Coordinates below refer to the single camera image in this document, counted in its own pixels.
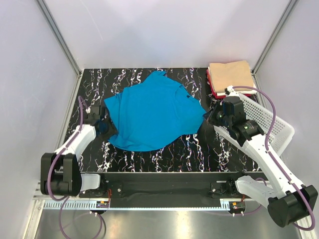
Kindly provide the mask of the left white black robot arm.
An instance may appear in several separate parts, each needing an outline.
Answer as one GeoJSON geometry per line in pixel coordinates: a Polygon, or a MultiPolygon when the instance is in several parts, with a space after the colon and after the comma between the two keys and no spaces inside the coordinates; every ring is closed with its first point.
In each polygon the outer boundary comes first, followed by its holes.
{"type": "Polygon", "coordinates": [[[108,190],[99,174],[80,172],[78,161],[91,142],[97,138],[109,140],[118,131],[106,106],[92,106],[85,115],[83,110],[80,114],[80,124],[68,140],[41,157],[40,191],[56,201],[56,196],[77,196],[87,190],[103,197],[108,190]]]}

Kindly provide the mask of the blue t shirt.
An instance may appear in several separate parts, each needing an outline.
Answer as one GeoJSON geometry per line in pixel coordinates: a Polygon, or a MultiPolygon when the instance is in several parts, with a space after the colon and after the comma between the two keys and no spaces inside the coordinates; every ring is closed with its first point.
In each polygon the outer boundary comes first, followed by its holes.
{"type": "Polygon", "coordinates": [[[164,71],[104,100],[118,133],[113,146],[126,151],[154,151],[182,135],[196,134],[206,113],[199,100],[164,71]]]}

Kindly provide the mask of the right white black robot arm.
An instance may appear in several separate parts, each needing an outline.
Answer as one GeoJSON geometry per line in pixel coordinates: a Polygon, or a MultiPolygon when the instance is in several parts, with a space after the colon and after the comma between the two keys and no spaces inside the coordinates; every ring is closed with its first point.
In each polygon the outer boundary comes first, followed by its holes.
{"type": "Polygon", "coordinates": [[[316,188],[299,180],[269,142],[272,128],[276,123],[284,126],[283,120],[243,94],[225,97],[206,114],[206,120],[216,133],[257,162],[270,183],[266,186],[238,173],[226,185],[229,196],[243,194],[255,200],[282,228],[307,216],[314,217],[316,188]]]}

